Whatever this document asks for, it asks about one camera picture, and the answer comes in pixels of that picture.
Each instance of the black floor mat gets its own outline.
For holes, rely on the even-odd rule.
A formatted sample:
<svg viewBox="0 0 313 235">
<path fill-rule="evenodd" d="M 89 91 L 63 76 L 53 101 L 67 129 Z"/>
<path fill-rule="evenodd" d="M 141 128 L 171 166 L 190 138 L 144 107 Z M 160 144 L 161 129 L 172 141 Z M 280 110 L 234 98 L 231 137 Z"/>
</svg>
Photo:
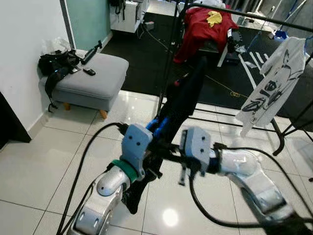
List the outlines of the black floor mat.
<svg viewBox="0 0 313 235">
<path fill-rule="evenodd" d="M 145 21 L 155 22 L 155 28 L 151 30 L 151 34 L 159 40 L 164 45 L 168 46 L 170 33 L 172 29 L 173 17 L 146 13 Z M 242 45 L 246 47 L 250 44 L 255 35 L 257 35 L 258 30 L 240 27 L 240 33 L 243 36 Z M 123 90 L 139 92 L 145 94 L 159 95 L 162 85 L 164 84 L 164 67 L 166 61 L 167 50 L 164 46 L 153 39 L 147 32 L 145 32 L 139 39 L 138 36 L 141 35 L 143 29 L 139 27 L 139 30 L 135 34 L 125 33 L 115 31 L 112 39 L 102 50 L 102 53 L 119 56 L 121 58 L 129 61 L 130 66 L 127 72 L 126 80 L 122 87 Z M 250 51 L 259 52 L 261 57 L 265 60 L 264 53 L 269 57 L 279 46 L 279 42 L 270 40 L 268 37 L 268 32 L 262 31 L 258 39 L 251 46 Z M 173 82 L 178 78 L 181 78 L 186 73 L 192 70 L 195 65 L 197 58 L 202 54 L 199 52 L 193 58 L 189 59 L 186 63 L 175 64 L 172 63 L 172 68 L 170 70 L 169 82 Z M 254 63 L 252 57 L 249 53 L 242 54 L 245 61 L 250 61 Z M 203 84 L 203 88 L 199 97 L 200 103 L 212 104 L 222 107 L 228 107 L 233 109 L 240 109 L 245 98 L 234 97 L 230 94 L 231 90 L 249 96 L 253 91 L 252 84 L 244 70 L 241 63 L 238 65 L 232 65 L 224 63 L 222 67 L 216 67 L 219 59 L 218 54 L 207 54 L 208 58 L 208 68 L 207 75 L 214 79 L 206 78 Z M 258 68 L 250 69 L 250 72 L 258 84 L 263 76 L 259 74 Z M 308 87 L 307 80 L 312 77 L 312 68 L 306 68 L 306 72 L 303 74 L 301 80 L 291 94 L 290 98 L 287 100 L 286 104 L 279 111 L 278 115 L 282 117 L 295 118 L 299 113 L 299 107 L 301 105 L 295 105 L 298 95 L 303 99 L 303 102 L 309 102 L 308 95 L 303 95 L 301 90 L 303 86 L 306 86 L 307 94 L 310 94 L 313 98 L 312 83 L 311 87 Z M 312 114 L 305 115 L 304 120 L 313 118 Z"/>
</svg>

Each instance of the wooden leg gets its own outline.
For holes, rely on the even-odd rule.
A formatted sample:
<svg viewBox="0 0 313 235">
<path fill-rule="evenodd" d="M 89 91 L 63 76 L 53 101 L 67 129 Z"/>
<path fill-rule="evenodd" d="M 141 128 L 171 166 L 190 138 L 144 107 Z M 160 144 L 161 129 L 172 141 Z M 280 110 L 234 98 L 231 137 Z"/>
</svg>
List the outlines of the wooden leg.
<svg viewBox="0 0 313 235">
<path fill-rule="evenodd" d="M 99 111 L 100 111 L 100 114 L 101 114 L 102 118 L 103 119 L 107 119 L 107 117 L 108 117 L 107 111 L 104 111 L 104 110 L 99 110 Z"/>
<path fill-rule="evenodd" d="M 69 103 L 63 103 L 65 110 L 70 110 L 70 104 Z"/>
</svg>

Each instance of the white line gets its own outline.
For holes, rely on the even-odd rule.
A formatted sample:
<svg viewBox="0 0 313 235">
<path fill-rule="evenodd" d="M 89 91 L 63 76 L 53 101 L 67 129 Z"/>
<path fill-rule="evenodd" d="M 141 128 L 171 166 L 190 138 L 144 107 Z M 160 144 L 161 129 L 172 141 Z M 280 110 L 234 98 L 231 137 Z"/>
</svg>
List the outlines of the white line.
<svg viewBox="0 0 313 235">
<path fill-rule="evenodd" d="M 260 53 L 256 52 L 256 56 L 258 57 L 258 59 L 261 62 L 261 64 L 264 64 L 264 61 L 262 60 L 262 57 L 261 57 Z"/>
<path fill-rule="evenodd" d="M 254 57 L 252 51 L 250 51 L 249 54 L 250 54 L 251 58 L 253 59 L 253 61 L 254 61 L 255 65 L 256 65 L 256 67 L 258 67 L 258 69 L 261 70 L 261 67 L 260 67 L 260 65 L 259 65 L 259 62 L 258 62 L 258 61 L 256 60 L 256 58 Z"/>
<path fill-rule="evenodd" d="M 256 88 L 256 84 L 255 84 L 255 82 L 254 82 L 254 80 L 253 80 L 253 77 L 252 77 L 252 75 L 251 75 L 251 73 L 250 73 L 248 67 L 247 67 L 246 64 L 245 64 L 245 61 L 243 60 L 241 54 L 239 54 L 238 57 L 239 57 L 239 59 L 240 59 L 242 65 L 244 66 L 244 69 L 245 69 L 245 71 L 246 71 L 246 73 L 247 73 L 247 75 L 248 75 L 248 77 L 249 77 L 249 79 L 250 79 L 250 82 L 251 82 L 251 84 L 252 84 L 252 86 L 253 86 L 253 89 L 255 89 L 255 88 Z"/>
</svg>

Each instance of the tile grout line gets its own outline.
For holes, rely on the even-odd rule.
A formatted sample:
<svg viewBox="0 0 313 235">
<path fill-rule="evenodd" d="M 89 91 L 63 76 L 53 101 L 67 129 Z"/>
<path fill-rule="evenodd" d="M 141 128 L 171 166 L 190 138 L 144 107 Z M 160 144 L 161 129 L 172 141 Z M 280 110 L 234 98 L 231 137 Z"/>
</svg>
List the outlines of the tile grout line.
<svg viewBox="0 0 313 235">
<path fill-rule="evenodd" d="M 49 128 L 49 129 L 55 129 L 55 130 L 59 130 L 59 131 L 66 131 L 66 132 L 71 132 L 71 133 L 75 133 L 75 134 L 81 134 L 81 135 L 84 135 L 85 136 L 93 136 L 91 134 L 84 134 L 84 133 L 80 133 L 80 132 L 76 132 L 76 131 L 69 131 L 69 130 L 63 130 L 63 129 L 60 129 L 60 128 L 55 128 L 55 127 L 49 127 L 49 126 L 44 126 L 46 128 Z M 99 138 L 103 138 L 103 139 L 108 139 L 108 140 L 112 140 L 112 141 L 119 141 L 119 142 L 122 142 L 122 140 L 117 140 L 117 139 L 113 139 L 113 138 L 109 138 L 109 137 L 103 137 L 103 136 L 97 136 Z"/>
<path fill-rule="evenodd" d="M 239 224 L 238 215 L 237 215 L 237 210 L 236 210 L 236 205 L 235 205 L 235 198 L 234 198 L 233 188 L 232 188 L 232 186 L 231 186 L 230 179 L 228 179 L 228 180 L 229 180 L 229 186 L 230 186 L 231 196 L 232 196 L 232 198 L 233 198 L 233 203 L 234 203 L 234 209 L 235 209 L 237 224 Z"/>
<path fill-rule="evenodd" d="M 145 94 L 145 93 L 138 93 L 138 94 L 151 95 L 151 96 L 154 96 L 156 99 L 159 98 L 157 95 L 152 95 L 152 94 Z M 143 98 L 143 97 L 138 97 L 138 96 L 136 96 L 135 94 L 127 95 L 127 94 L 120 94 L 120 93 L 119 93 L 119 95 L 122 95 L 122 96 L 129 96 L 129 97 L 132 97 L 132 98 L 143 99 L 143 100 L 149 100 L 149 101 L 157 101 L 157 102 L 158 102 L 158 100 L 153 100 L 152 97 L 151 97 L 151 98 Z"/>
<path fill-rule="evenodd" d="M 66 132 L 71 132 L 71 133 L 75 133 L 75 134 L 85 135 L 84 133 L 77 132 L 77 131 L 64 130 L 64 129 L 61 129 L 61 128 L 50 127 L 50 126 L 44 126 L 44 127 L 45 127 L 45 128 L 49 128 L 49 129 L 59 130 L 59 131 L 66 131 Z"/>
<path fill-rule="evenodd" d="M 125 227 L 118 226 L 118 225 L 112 225 L 112 224 L 110 224 L 110 226 L 116 227 L 116 228 L 121 228 L 121 229 L 127 229 L 127 230 L 131 230 L 131 231 L 136 231 L 136 232 L 141 232 L 140 230 L 137 230 L 137 229 L 125 228 Z"/>
<path fill-rule="evenodd" d="M 55 189 L 55 191 L 54 191 L 54 193 L 53 193 L 51 199 L 50 199 L 49 202 L 48 202 L 48 205 L 47 205 L 47 207 L 46 207 L 46 209 L 45 209 L 45 211 L 44 211 L 44 213 L 43 213 L 43 216 L 44 216 L 44 214 L 46 213 L 46 211 L 47 211 L 47 209 L 48 209 L 48 207 L 49 207 L 49 205 L 50 205 L 50 203 L 51 203 L 51 201 L 52 201 L 52 199 L 53 199 L 53 197 L 54 197 L 56 191 L 58 190 L 58 188 L 59 188 L 59 186 L 60 186 L 62 180 L 64 179 L 64 177 L 65 177 L 65 175 L 66 175 L 66 173 L 67 173 L 67 171 L 68 171 L 70 165 L 72 164 L 72 162 L 73 162 L 73 160 L 74 160 L 74 158 L 75 158 L 75 155 L 76 155 L 76 153 L 78 152 L 78 149 L 79 149 L 80 146 L 82 145 L 85 136 L 86 136 L 86 135 L 84 135 L 84 137 L 82 138 L 80 144 L 78 145 L 78 147 L 77 147 L 75 153 L 73 154 L 73 157 L 72 157 L 71 161 L 69 162 L 69 164 L 68 164 L 68 166 L 67 166 L 67 168 L 66 168 L 66 170 L 65 170 L 65 172 L 64 172 L 64 174 L 63 174 L 63 176 L 62 176 L 62 178 L 60 179 L 60 181 L 59 181 L 59 183 L 58 183 L 58 185 L 57 185 L 57 187 L 56 187 L 56 189 Z M 39 223 L 37 224 L 37 226 L 36 226 L 36 228 L 35 228 L 35 230 L 34 230 L 34 232 L 33 232 L 33 235 L 35 234 L 35 232 L 36 232 L 36 230 L 37 230 L 37 228 L 38 228 L 38 226 L 39 226 L 39 224 L 40 224 L 40 222 L 41 222 L 43 216 L 41 217 Z"/>
<path fill-rule="evenodd" d="M 40 220 L 39 220 L 39 222 L 38 222 L 38 224 L 37 224 L 37 226 L 36 226 L 36 228 L 35 228 L 35 230 L 33 232 L 33 235 L 35 234 L 36 230 L 38 229 L 38 226 L 40 225 L 40 222 L 42 221 L 44 215 L 45 215 L 45 211 L 44 211 L 43 215 L 41 216 L 41 218 L 40 218 Z"/>
<path fill-rule="evenodd" d="M 94 112 L 93 119 L 91 120 L 91 123 L 89 124 L 89 127 L 88 127 L 85 135 L 87 135 L 87 133 L 88 133 L 89 129 L 91 128 L 91 125 L 93 124 L 93 121 L 95 120 L 96 117 L 97 117 L 97 112 Z"/>
<path fill-rule="evenodd" d="M 21 207 L 27 207 L 27 208 L 31 208 L 31 209 L 34 209 L 34 210 L 39 210 L 39 211 L 45 211 L 44 209 L 40 209 L 40 208 L 36 208 L 36 207 L 31 207 L 31 206 L 28 206 L 28 205 L 23 205 L 23 204 L 19 204 L 19 203 L 15 203 L 15 202 L 10 202 L 10 201 L 6 201 L 6 200 L 2 200 L 0 199 L 1 202 L 6 202 L 6 203 L 10 203 L 10 204 L 13 204 L 13 205 L 16 205 L 16 206 L 21 206 Z"/>
<path fill-rule="evenodd" d="M 45 212 L 52 213 L 52 214 L 57 214 L 57 215 L 63 215 L 62 213 L 49 211 L 49 210 L 46 210 Z M 122 228 L 122 229 L 127 229 L 127 230 L 132 230 L 132 231 L 136 231 L 136 232 L 141 232 L 141 230 L 131 229 L 131 228 L 127 228 L 127 227 L 123 227 L 123 226 L 119 226 L 119 225 L 114 225 L 114 224 L 110 224 L 110 226 L 117 227 L 117 228 Z"/>
<path fill-rule="evenodd" d="M 279 172 L 279 173 L 282 173 L 281 171 L 279 170 L 272 170 L 272 169 L 266 169 L 264 167 L 262 167 L 263 170 L 269 170 L 269 171 L 274 171 L 274 172 Z M 294 175 L 294 176 L 301 176 L 301 175 L 298 175 L 298 174 L 294 174 L 294 173 L 289 173 L 289 172 L 286 172 L 288 175 Z"/>
<path fill-rule="evenodd" d="M 144 223 L 145 223 L 145 216 L 146 216 L 146 209 L 147 209 L 148 195 L 149 195 L 149 187 L 150 187 L 150 183 L 148 184 L 148 188 L 147 188 L 147 198 L 146 198 L 145 210 L 144 210 L 143 219 L 142 219 L 141 235 L 143 234 L 143 226 L 144 226 Z"/>
<path fill-rule="evenodd" d="M 150 232 L 143 232 L 143 233 L 148 234 L 148 235 L 158 235 L 158 234 L 154 234 L 154 233 L 150 233 Z"/>
<path fill-rule="evenodd" d="M 217 123 L 217 126 L 219 127 L 221 142 L 223 143 L 223 138 L 222 138 L 222 132 L 221 132 L 220 124 Z"/>
</svg>

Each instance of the white wall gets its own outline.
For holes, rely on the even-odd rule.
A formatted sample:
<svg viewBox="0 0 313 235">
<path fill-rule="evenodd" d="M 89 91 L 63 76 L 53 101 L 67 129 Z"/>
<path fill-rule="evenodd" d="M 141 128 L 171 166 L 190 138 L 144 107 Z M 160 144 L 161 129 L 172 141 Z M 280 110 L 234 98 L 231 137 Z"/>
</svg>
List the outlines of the white wall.
<svg viewBox="0 0 313 235">
<path fill-rule="evenodd" d="M 38 86 L 42 39 L 67 39 L 59 0 L 5 0 L 0 6 L 0 91 L 29 130 L 49 102 Z"/>
</svg>

